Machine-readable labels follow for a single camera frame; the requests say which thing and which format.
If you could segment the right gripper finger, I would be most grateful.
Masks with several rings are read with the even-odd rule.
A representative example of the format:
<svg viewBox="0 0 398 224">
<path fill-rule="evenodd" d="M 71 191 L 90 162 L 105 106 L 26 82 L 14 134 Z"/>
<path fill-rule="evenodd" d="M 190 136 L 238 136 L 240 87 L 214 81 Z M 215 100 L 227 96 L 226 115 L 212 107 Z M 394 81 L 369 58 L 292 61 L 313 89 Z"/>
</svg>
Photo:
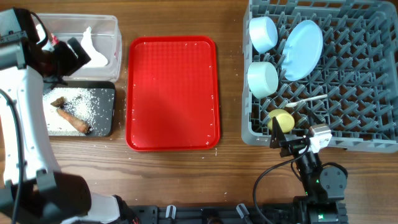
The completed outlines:
<svg viewBox="0 0 398 224">
<path fill-rule="evenodd" d="M 307 116 L 310 126 L 323 124 L 323 121 L 312 110 L 307 111 Z"/>
<path fill-rule="evenodd" d="M 271 133 L 271 148 L 286 148 L 287 141 L 285 138 L 285 134 L 282 131 L 282 128 L 276 117 L 272 118 L 272 133 Z"/>
</svg>

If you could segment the yellow plastic cup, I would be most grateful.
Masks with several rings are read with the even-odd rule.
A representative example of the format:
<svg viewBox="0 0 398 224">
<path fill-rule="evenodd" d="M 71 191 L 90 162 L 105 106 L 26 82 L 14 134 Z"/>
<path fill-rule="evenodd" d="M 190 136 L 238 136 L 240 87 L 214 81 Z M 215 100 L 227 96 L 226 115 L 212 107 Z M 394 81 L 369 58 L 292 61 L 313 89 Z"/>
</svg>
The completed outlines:
<svg viewBox="0 0 398 224">
<path fill-rule="evenodd" d="M 284 133 L 288 133 L 293 130 L 295 126 L 295 120 L 293 116 L 283 109 L 275 109 L 269 113 L 270 121 L 267 124 L 268 129 L 272 131 L 272 119 L 276 118 L 281 130 Z"/>
</svg>

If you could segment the red snack wrapper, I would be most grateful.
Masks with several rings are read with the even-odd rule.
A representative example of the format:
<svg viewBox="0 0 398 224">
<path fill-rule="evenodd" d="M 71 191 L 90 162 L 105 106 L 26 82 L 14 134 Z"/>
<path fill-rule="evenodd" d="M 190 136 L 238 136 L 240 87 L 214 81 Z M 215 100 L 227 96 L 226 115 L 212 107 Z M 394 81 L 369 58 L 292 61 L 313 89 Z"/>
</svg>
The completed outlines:
<svg viewBox="0 0 398 224">
<path fill-rule="evenodd" d="M 51 34 L 51 36 L 52 36 L 51 44 L 52 44 L 52 46 L 54 47 L 54 46 L 56 46 L 60 41 L 58 40 L 58 38 L 57 38 L 56 35 Z"/>
</svg>

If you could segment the white plastic spoon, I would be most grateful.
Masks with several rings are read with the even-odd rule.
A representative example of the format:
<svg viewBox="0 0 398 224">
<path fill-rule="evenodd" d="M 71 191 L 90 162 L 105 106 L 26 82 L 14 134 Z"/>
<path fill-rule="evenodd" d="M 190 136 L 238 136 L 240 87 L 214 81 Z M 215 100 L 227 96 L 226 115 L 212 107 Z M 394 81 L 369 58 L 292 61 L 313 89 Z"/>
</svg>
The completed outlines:
<svg viewBox="0 0 398 224">
<path fill-rule="evenodd" d="M 293 108 L 293 107 L 296 107 L 299 104 L 304 103 L 304 102 L 314 101 L 314 100 L 322 100 L 322 99 L 326 98 L 327 96 L 328 96 L 327 94 L 324 94 L 324 95 L 318 95 L 318 96 L 309 97 L 309 98 L 306 98 L 306 99 L 303 99 L 303 100 L 299 100 L 299 101 L 296 101 L 296 102 L 287 103 L 285 107 L 286 108 Z"/>
</svg>

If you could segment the white napkin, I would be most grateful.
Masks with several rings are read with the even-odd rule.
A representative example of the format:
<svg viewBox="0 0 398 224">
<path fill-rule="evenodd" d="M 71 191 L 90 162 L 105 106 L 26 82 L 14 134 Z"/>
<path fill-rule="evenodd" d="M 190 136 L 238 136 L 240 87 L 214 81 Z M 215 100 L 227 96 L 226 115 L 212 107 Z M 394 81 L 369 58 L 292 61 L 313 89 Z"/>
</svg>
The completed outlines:
<svg viewBox="0 0 398 224">
<path fill-rule="evenodd" d="M 80 44 L 91 59 L 84 65 L 84 67 L 98 68 L 105 67 L 108 64 L 108 59 L 103 54 L 99 53 L 93 46 L 91 27 L 88 27 L 86 31 L 84 31 Z"/>
</svg>

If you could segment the brown food scrap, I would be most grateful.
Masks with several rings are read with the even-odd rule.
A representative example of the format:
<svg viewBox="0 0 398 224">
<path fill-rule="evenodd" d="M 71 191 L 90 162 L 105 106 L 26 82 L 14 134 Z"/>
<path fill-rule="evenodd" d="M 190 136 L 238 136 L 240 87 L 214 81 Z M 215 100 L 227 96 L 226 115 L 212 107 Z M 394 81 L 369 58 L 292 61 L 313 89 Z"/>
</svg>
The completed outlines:
<svg viewBox="0 0 398 224">
<path fill-rule="evenodd" d="M 67 99 L 62 96 L 60 98 L 57 98 L 55 101 L 51 102 L 50 105 L 55 108 L 63 109 L 65 107 L 66 102 L 67 102 Z"/>
</svg>

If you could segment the green bowl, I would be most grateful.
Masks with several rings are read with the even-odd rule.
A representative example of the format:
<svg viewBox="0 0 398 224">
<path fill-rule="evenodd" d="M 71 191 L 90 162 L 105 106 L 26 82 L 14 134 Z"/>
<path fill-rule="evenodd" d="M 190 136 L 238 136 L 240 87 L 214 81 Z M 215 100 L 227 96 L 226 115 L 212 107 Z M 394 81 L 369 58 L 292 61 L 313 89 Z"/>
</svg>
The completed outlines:
<svg viewBox="0 0 398 224">
<path fill-rule="evenodd" d="M 253 62 L 248 68 L 248 85 L 252 94 L 266 98 L 277 91 L 279 77 L 277 70 L 270 62 Z"/>
</svg>

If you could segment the orange carrot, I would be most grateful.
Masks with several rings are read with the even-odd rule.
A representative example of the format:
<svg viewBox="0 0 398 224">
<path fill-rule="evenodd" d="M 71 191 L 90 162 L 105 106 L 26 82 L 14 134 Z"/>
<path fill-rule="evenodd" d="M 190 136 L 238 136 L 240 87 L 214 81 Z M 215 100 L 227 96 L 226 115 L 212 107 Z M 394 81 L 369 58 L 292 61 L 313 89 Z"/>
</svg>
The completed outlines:
<svg viewBox="0 0 398 224">
<path fill-rule="evenodd" d="M 90 126 L 85 121 L 75 117 L 61 108 L 57 109 L 57 114 L 68 121 L 79 133 L 87 134 L 89 132 Z"/>
</svg>

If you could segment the large light blue plate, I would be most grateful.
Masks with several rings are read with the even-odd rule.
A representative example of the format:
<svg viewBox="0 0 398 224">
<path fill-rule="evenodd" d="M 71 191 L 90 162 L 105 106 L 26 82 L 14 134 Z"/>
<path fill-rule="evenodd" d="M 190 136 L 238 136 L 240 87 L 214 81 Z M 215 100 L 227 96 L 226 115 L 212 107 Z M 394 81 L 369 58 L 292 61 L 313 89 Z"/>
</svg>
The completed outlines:
<svg viewBox="0 0 398 224">
<path fill-rule="evenodd" d="M 297 81 L 308 76 L 317 65 L 322 49 L 323 34 L 315 22 L 305 20 L 296 25 L 282 51 L 284 78 Z"/>
</svg>

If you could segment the small light blue bowl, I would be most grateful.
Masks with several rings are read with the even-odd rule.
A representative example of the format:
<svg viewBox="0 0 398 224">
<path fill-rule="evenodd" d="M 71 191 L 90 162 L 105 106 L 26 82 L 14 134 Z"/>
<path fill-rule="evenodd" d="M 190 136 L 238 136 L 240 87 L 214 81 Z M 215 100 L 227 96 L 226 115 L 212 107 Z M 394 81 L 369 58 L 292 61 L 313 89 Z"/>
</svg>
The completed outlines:
<svg viewBox="0 0 398 224">
<path fill-rule="evenodd" d="M 278 33 L 270 17 L 257 17 L 249 22 L 249 35 L 253 47 L 260 53 L 266 53 L 277 45 Z"/>
</svg>

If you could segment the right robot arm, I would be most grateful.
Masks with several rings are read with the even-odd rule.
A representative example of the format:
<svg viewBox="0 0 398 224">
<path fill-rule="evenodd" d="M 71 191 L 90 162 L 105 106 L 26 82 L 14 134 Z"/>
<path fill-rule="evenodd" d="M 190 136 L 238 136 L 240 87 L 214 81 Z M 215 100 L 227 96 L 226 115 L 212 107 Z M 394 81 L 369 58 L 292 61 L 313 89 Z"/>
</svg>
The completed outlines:
<svg viewBox="0 0 398 224">
<path fill-rule="evenodd" d="M 280 148 L 280 156 L 292 156 L 298 169 L 304 196 L 294 197 L 288 216 L 292 223 L 348 223 L 345 198 L 348 171 L 335 162 L 322 163 L 318 153 L 331 140 L 326 124 L 309 128 L 308 135 L 288 140 L 277 118 L 272 118 L 271 147 Z"/>
</svg>

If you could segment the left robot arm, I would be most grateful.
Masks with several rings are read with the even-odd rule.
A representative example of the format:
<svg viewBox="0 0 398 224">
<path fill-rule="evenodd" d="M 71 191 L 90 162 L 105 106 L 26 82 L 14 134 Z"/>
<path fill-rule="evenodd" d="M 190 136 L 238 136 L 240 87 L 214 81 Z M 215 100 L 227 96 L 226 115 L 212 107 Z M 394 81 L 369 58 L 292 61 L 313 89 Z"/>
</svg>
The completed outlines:
<svg viewBox="0 0 398 224">
<path fill-rule="evenodd" d="M 71 38 L 45 50 L 34 12 L 1 12 L 1 128 L 4 188 L 1 212 L 13 223 L 139 223 L 117 195 L 89 190 L 79 175 L 63 173 L 54 156 L 42 103 L 44 85 L 57 85 L 90 61 Z"/>
</svg>

